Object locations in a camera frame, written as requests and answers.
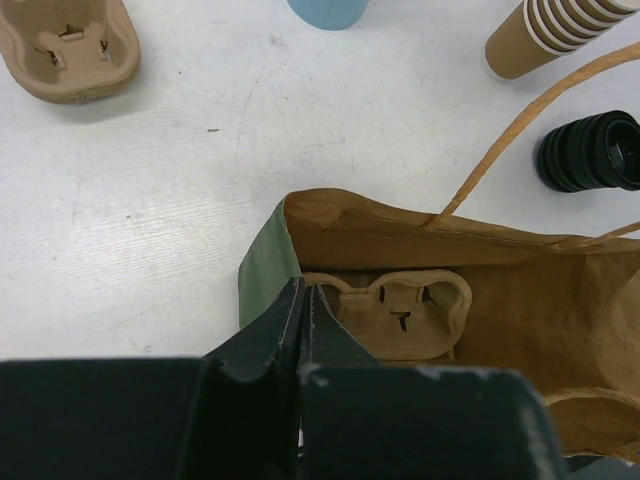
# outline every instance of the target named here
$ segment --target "paper bag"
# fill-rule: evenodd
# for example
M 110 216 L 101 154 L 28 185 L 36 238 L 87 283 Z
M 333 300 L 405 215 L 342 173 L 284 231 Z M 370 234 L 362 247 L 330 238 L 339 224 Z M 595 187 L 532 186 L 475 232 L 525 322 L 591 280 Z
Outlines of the paper bag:
M 519 370 L 549 406 L 566 455 L 640 463 L 640 240 L 618 238 L 640 222 L 585 238 L 452 216 L 498 155 L 556 97 L 638 58 L 640 43 L 588 64 L 535 100 L 439 215 L 343 190 L 288 195 L 240 267 L 241 326 L 262 313 L 289 278 L 304 272 L 347 281 L 354 274 L 375 279 L 405 270 L 448 270 L 473 295 L 450 354 L 384 360 Z

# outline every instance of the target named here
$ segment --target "stack of paper cups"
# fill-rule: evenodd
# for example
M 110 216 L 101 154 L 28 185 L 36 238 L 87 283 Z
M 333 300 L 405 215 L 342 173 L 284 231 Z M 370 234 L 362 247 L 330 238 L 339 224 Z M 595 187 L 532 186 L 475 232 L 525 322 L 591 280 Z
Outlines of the stack of paper cups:
M 487 41 L 487 64 L 500 78 L 521 77 L 638 10 L 640 0 L 524 0 Z

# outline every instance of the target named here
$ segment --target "white table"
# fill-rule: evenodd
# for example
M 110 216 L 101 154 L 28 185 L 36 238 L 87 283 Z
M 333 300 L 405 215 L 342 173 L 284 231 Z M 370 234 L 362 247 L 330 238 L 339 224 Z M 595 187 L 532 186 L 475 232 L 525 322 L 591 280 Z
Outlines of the white table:
M 124 93 L 51 105 L 0 68 L 0 357 L 211 350 L 237 329 L 237 266 L 287 192 L 442 208 L 535 96 L 638 40 L 640 15 L 498 83 L 481 51 L 517 3 L 379 0 L 335 33 L 286 0 L 127 0 L 143 65 Z M 640 62 L 566 94 L 458 213 L 548 233 L 638 220 L 640 194 L 554 193 L 531 158 L 570 120 L 640 116 L 639 79 Z

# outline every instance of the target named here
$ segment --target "light blue cup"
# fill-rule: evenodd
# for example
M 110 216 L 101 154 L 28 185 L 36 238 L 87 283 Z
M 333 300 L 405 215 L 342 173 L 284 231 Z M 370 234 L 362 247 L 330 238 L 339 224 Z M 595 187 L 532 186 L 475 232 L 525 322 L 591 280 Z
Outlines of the light blue cup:
M 287 0 L 296 14 L 323 30 L 344 30 L 362 17 L 369 0 Z

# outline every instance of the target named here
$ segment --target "twisted paper handle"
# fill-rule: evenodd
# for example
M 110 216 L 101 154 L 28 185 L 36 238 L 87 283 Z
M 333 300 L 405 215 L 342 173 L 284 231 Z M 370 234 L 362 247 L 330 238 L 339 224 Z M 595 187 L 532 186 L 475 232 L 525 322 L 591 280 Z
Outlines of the twisted paper handle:
M 438 226 L 447 218 L 453 215 L 458 207 L 466 200 L 473 189 L 478 185 L 480 179 L 484 177 L 489 168 L 498 159 L 500 154 L 513 142 L 518 135 L 533 121 L 540 113 L 547 108 L 556 98 L 562 95 L 570 88 L 579 85 L 580 83 L 589 80 L 591 77 L 598 75 L 601 72 L 609 70 L 610 68 L 617 67 L 623 63 L 631 62 L 633 60 L 640 59 L 640 42 L 629 45 L 628 47 L 616 50 L 607 55 L 603 55 L 600 58 L 596 58 L 592 62 L 587 63 L 584 67 L 579 68 L 575 72 L 567 75 L 558 83 L 553 85 L 549 90 L 544 92 L 533 102 L 531 102 L 516 119 L 511 122 L 511 125 L 500 135 L 498 140 L 489 148 L 484 158 L 476 165 L 471 174 L 462 184 L 462 187 L 458 190 L 449 204 L 444 207 L 439 215 L 436 215 L 429 223 L 423 226 L 426 230 L 435 230 Z M 563 242 L 563 246 L 571 244 L 577 245 L 596 245 L 605 240 L 625 235 L 627 233 L 640 230 L 640 222 L 632 223 L 625 227 L 617 228 L 609 233 L 606 233 L 600 237 L 592 239 L 579 239 L 577 241 L 568 240 Z

